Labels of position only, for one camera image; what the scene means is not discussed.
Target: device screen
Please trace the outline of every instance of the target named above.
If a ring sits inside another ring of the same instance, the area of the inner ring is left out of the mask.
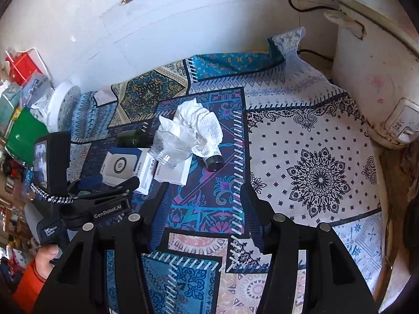
[[[47,179],[47,141],[41,141],[35,145],[34,159],[35,184],[48,187]]]

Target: tiled wall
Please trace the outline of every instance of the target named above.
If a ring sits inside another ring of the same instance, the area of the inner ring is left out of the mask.
[[[331,2],[296,0],[316,3]],[[196,53],[265,50],[267,37],[300,25],[303,48],[334,55],[336,25],[287,0],[13,0],[0,53],[37,47],[55,85],[70,79],[89,91]]]

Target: orange sleeve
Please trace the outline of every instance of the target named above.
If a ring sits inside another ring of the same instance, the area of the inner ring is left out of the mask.
[[[39,276],[35,268],[35,259],[27,266],[19,283],[18,289],[13,294],[13,298],[26,314],[32,313],[36,298],[38,297],[45,279]]]

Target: white box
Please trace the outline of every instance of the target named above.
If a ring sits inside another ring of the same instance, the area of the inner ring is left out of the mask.
[[[156,160],[148,149],[111,147],[102,164],[101,174],[103,183],[110,186],[137,176],[140,186],[135,191],[148,195],[155,167]]]
[[[174,168],[173,170],[168,168],[167,165],[159,163],[157,165],[154,179],[161,183],[169,182],[170,184],[185,186],[186,181],[188,180],[191,162],[192,155],[187,160],[177,164],[176,168]]]

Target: metal screw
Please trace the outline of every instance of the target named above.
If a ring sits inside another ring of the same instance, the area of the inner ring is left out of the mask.
[[[327,223],[320,223],[320,229],[324,232],[329,232],[331,227]]]
[[[89,232],[90,230],[92,230],[92,229],[93,229],[93,227],[94,227],[93,223],[88,222],[88,223],[85,223],[85,224],[83,225],[83,230],[84,230],[85,232]]]
[[[136,222],[141,218],[141,216],[139,214],[131,214],[128,216],[128,220],[130,222]]]
[[[285,215],[283,215],[283,214],[275,214],[274,215],[274,221],[276,221],[276,222],[284,222],[285,221]]]

